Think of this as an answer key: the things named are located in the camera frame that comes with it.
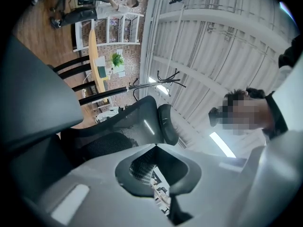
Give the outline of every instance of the fluorescent light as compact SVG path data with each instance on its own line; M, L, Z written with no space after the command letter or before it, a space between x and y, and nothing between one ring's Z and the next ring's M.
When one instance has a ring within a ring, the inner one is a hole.
M149 82L156 82L156 80L152 79L151 77L148 79ZM158 85L157 89L160 89L163 93L165 93L166 95L169 94L168 89L166 89L164 86L162 85Z
M148 79L149 82L156 82L156 80L152 79L151 77Z
M151 131L151 133L154 135L155 132L151 129L150 125L146 122L146 120L144 119L144 123L147 126L147 128Z
M227 157L236 158L235 154L233 154L231 149L229 149L229 147L225 144L223 139L221 139L220 136L217 135L216 132L211 133L209 136L214 140L214 142L220 147L220 149L224 152L224 154Z

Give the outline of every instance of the corrugated ceiling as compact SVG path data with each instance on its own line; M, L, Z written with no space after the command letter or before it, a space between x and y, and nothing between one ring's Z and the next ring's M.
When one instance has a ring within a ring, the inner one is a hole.
M212 9L240 15L241 19L252 25L262 25L274 32L277 38L282 38L286 42L285 49L298 33L292 20L280 10L275 0L185 0L184 4L185 11ZM181 9L182 3L169 5L167 0L163 0L161 17ZM249 28L239 30L227 26L224 19L220 23L203 21L203 17L182 19L174 45L177 28L178 17L172 21L159 20L149 76L156 79L159 70L160 76L165 77L167 59L174 47L172 62L190 68L188 73L178 74L187 88L172 85L171 97L161 93L161 104L172 104L176 112L174 119L177 117L175 126L189 149L222 155L209 139L209 134L216 131L237 157L247 157L254 147L264 144L262 133L256 130L235 136L219 126L213 129L209 125L208 112L220 104L225 91L248 86L271 92L278 76L277 60L281 52L276 52L261 36L252 36ZM171 63L168 75L174 73L173 65ZM193 74L210 78L222 88L222 93L207 87L202 79L193 78ZM154 89L145 92L152 96L159 93Z

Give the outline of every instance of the white shirt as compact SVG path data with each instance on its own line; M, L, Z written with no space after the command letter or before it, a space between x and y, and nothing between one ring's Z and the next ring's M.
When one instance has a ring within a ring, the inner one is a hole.
M124 14L128 13L130 7L125 5L118 5L118 10L115 10L109 3L102 3L96 7L97 19L107 18L107 17L122 17Z

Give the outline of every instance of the ceiling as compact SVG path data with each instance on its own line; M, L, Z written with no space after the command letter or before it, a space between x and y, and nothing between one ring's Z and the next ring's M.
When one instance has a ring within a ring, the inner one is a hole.
M278 86L277 60L298 34L294 23L276 0L184 0L172 5L149 0L148 6L143 78L156 79L158 70L166 78L177 68L187 87L172 85L171 96L148 88L141 96L172 105L180 144L188 149L223 156L209 137L215 131L236 157L247 158L254 147L264 145L261 130L237 136L220 125L211 128L208 112L230 90L248 86L268 94Z

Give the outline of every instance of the black mesh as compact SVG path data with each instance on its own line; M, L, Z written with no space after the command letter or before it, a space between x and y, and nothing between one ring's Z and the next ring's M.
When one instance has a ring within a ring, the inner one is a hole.
M153 148L134 160L129 168L129 172L140 182L150 184L155 166L155 148Z
M109 139L114 138L112 133L120 133L126 137L119 142L114 140L114 143L109 143ZM129 144L131 147L136 147L151 143L164 143L155 99L151 96L144 97L116 116L92 127L62 131L61 140L70 160L78 165L83 162L82 151L84 149L82 148L84 146L87 146L88 149L97 148L96 145L101 144L101 138L107 135L107 143L103 144L102 148L112 148L107 150L111 153L120 151Z
M123 134L111 133L82 148L84 160L90 160L132 147L132 142Z

